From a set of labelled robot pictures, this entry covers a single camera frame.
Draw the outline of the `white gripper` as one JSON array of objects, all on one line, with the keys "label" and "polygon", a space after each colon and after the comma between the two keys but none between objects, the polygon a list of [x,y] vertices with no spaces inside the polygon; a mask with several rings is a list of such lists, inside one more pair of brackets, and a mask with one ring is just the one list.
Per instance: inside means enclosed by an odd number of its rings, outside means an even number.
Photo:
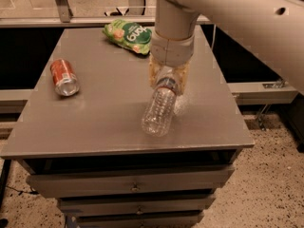
[{"label": "white gripper", "polygon": [[149,56],[149,84],[155,86],[163,66],[174,67],[173,75],[178,84],[178,94],[184,93],[189,73],[190,62],[194,53],[194,38],[173,40],[161,37],[156,31],[152,33]]}]

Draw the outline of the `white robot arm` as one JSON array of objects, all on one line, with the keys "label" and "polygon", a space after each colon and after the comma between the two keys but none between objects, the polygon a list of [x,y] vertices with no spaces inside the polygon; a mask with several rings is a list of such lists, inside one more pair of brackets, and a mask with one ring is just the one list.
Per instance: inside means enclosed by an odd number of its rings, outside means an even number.
[{"label": "white robot arm", "polygon": [[189,61],[201,15],[304,94],[303,1],[157,0],[150,50],[159,64]]}]

